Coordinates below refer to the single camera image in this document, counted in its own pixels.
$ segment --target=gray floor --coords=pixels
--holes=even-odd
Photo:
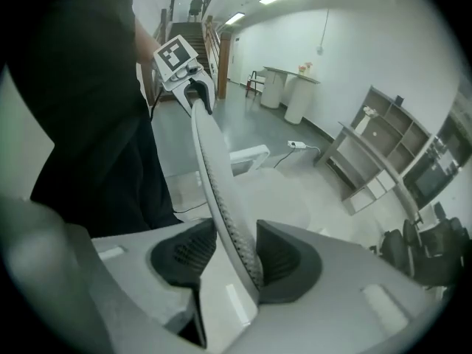
[[[217,103],[215,119],[230,151],[267,145],[271,156],[290,152],[288,140],[304,142],[324,151],[329,143],[304,122],[287,123],[285,110],[260,106],[260,96],[245,96],[242,86],[228,83],[226,100]],[[162,103],[154,113],[154,136],[166,177],[179,176],[198,169],[188,115],[178,103]]]

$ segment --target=person on stairs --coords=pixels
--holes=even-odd
[[[193,22],[198,21],[198,15],[200,14],[201,8],[203,7],[203,5],[204,5],[203,0],[192,0],[192,2],[190,3],[189,18],[187,22],[190,22],[191,16],[193,16]]]
[[[55,145],[31,199],[91,237],[180,223],[136,78],[136,62],[151,62],[160,45],[133,0],[25,4],[27,16],[12,20],[7,65]]]

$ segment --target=black shirt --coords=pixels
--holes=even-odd
[[[136,79],[132,0],[29,0],[7,64],[55,147],[50,192],[93,192],[148,113]]]

